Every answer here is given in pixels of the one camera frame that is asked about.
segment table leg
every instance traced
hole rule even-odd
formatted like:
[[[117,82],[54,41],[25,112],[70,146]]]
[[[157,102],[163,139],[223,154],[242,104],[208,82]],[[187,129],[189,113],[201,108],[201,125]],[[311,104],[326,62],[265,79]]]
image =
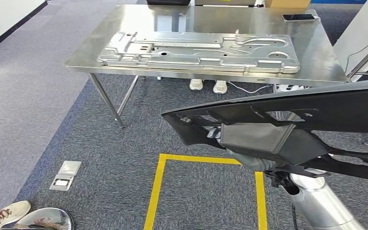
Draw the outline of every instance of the table leg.
[[[121,103],[121,105],[120,105],[120,107],[119,107],[119,109],[118,109],[118,114],[119,114],[119,115],[121,115],[121,113],[122,113],[122,111],[123,111],[123,109],[124,109],[124,107],[125,107],[125,105],[126,105],[127,101],[129,100],[130,95],[132,94],[133,88],[135,87],[136,82],[138,81],[138,79],[139,79],[139,75],[136,75],[136,76],[135,76],[135,79],[133,79],[132,84],[130,84],[130,87],[129,87],[129,89],[127,90],[127,93],[126,93],[126,95],[125,95],[125,97],[124,97],[124,99],[123,99],[123,101],[122,101],[122,103]]]
[[[276,84],[273,84],[273,93],[277,93],[277,86]],[[275,111],[276,114],[276,118],[277,120],[281,121],[282,120],[282,115],[279,111]]]
[[[106,94],[104,88],[102,87],[101,83],[96,78],[95,74],[89,73],[90,79],[93,82],[94,86],[98,90],[99,94],[102,96],[102,99],[105,101],[106,105],[108,106],[109,110],[111,110],[112,116],[114,117],[115,121],[119,124],[119,127],[124,128],[125,125],[122,123],[118,113],[116,112],[114,105],[112,105],[112,102],[109,100],[108,95]]]

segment cardboard box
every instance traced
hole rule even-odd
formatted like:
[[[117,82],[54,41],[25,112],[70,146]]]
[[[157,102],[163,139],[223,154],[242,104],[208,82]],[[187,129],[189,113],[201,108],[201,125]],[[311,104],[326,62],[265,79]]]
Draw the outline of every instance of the cardboard box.
[[[307,8],[311,0],[265,0],[269,8]]]

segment white cable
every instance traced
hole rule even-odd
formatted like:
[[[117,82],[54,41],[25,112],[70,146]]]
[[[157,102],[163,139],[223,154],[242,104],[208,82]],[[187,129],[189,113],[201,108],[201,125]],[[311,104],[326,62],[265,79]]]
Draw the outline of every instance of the white cable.
[[[258,91],[259,91],[259,90],[261,90],[261,89],[264,89],[264,88],[269,87],[268,85],[266,85],[266,86],[263,86],[263,87],[261,87],[261,88],[259,88],[259,89],[255,90],[255,91],[253,91],[253,92],[249,92],[249,91],[247,91],[246,89],[241,88],[241,87],[239,87],[239,86],[237,86],[237,85],[233,84],[233,83],[232,83],[232,82],[230,82],[230,81],[228,81],[228,83],[229,83],[229,84],[231,84],[231,85],[233,85],[233,86],[235,86],[236,88],[238,88],[238,89],[240,89],[240,90],[243,90],[243,91],[247,92],[247,93],[255,93],[255,92],[258,92]]]

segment table top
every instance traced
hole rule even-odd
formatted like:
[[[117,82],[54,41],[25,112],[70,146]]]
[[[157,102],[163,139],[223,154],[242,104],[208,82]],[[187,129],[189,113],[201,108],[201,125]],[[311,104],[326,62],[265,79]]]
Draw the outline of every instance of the table top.
[[[76,72],[324,86],[347,82],[319,19],[285,22],[282,14],[310,9],[119,5],[65,62]],[[98,55],[117,31],[290,35],[300,61],[294,74],[102,66]]]

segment gray carpet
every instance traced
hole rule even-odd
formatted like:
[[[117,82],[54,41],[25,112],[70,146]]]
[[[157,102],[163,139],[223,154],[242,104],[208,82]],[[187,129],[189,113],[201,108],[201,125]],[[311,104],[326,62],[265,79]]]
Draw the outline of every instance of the gray carpet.
[[[334,14],[320,16],[339,18]],[[349,20],[347,17],[341,26],[331,23],[324,27],[328,33],[337,34]],[[112,101],[120,104],[132,77],[99,78]],[[240,85],[250,90],[262,86]],[[140,80],[123,112],[128,128],[122,130],[88,84],[81,92],[84,100],[76,102],[79,110],[74,111],[73,120],[62,124],[69,127],[60,127],[18,199],[29,199],[34,208],[68,211],[77,230],[142,229],[159,153],[227,157],[209,146],[184,146],[160,116],[166,109],[247,96],[232,86],[227,94],[217,95],[212,87],[212,82],[206,82],[204,90],[193,92],[187,80]],[[59,141],[58,135],[64,138]],[[368,151],[360,145],[364,137],[323,135],[334,146]],[[52,178],[64,160],[82,161],[80,172],[70,191],[50,191]],[[332,175],[328,181],[368,228],[368,181],[342,175]],[[280,189],[265,184],[269,229],[293,229],[290,203]],[[253,173],[242,166],[168,161],[154,229],[257,229],[255,199]],[[307,229],[301,218],[299,229]]]
[[[132,80],[101,75],[116,104]],[[261,85],[241,84],[250,90]],[[160,113],[169,108],[246,96],[230,86],[225,95],[190,91],[187,80],[141,80],[123,112],[128,128],[117,128],[96,91],[91,91],[59,153],[29,197],[34,208],[59,207],[70,212],[77,229],[137,229],[144,224],[159,153],[226,157],[209,146],[184,146]],[[262,93],[269,93],[270,88]],[[65,159],[82,161],[69,192],[50,191]],[[253,173],[241,166],[173,162],[166,164],[155,229],[256,229]]]
[[[115,5],[135,2],[53,0],[0,43],[0,208],[15,199],[87,82],[64,61]]]

